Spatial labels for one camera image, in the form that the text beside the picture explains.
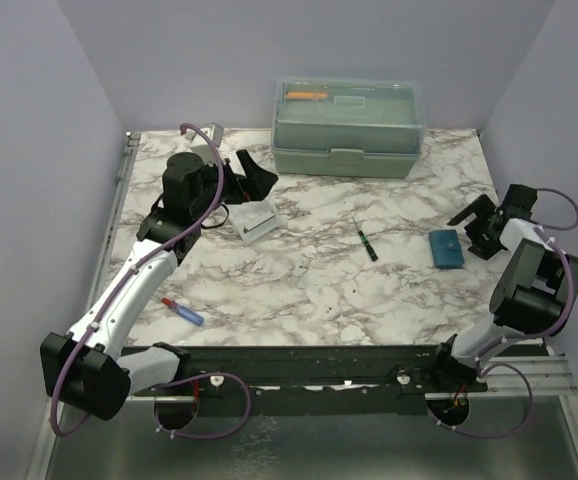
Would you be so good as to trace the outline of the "blue leather card holder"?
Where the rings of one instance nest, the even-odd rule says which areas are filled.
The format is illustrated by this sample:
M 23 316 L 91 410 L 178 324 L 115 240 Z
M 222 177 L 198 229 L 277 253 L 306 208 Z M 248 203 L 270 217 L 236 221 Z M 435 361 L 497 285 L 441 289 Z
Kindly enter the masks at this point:
M 434 230 L 428 234 L 428 238 L 435 268 L 451 270 L 464 266 L 464 255 L 455 230 Z

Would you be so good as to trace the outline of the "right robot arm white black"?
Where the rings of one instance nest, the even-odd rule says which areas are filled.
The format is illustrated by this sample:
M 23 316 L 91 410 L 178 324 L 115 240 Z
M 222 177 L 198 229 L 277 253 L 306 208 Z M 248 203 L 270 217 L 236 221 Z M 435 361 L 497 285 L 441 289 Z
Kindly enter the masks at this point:
M 467 223 L 468 250 L 478 258 L 489 260 L 503 250 L 511 257 L 493 290 L 490 317 L 437 347 L 428 370 L 436 389 L 473 384 L 493 357 L 521 341 L 553 337 L 567 323 L 578 295 L 578 256 L 559 247 L 547 225 L 532 220 L 540 193 L 559 195 L 574 209 L 574 222 L 558 231 L 578 226 L 578 205 L 570 196 L 522 184 L 510 185 L 498 205 L 478 196 L 447 222 Z

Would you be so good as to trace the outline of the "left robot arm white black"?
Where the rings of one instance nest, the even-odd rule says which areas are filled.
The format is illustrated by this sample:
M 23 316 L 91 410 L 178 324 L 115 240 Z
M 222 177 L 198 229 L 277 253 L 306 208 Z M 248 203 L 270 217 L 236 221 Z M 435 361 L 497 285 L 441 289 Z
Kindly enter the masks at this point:
M 157 343 L 132 355 L 122 349 L 153 294 L 200 238 L 204 220 L 223 205 L 265 200 L 277 183 L 277 175 L 257 165 L 248 151 L 236 155 L 240 174 L 225 162 L 209 165 L 191 152 L 167 160 L 163 191 L 118 274 L 67 333 L 50 333 L 40 346 L 53 405 L 109 420 L 135 392 L 160 386 L 178 395 L 189 387 L 191 372 L 183 364 L 188 355 L 181 348 Z

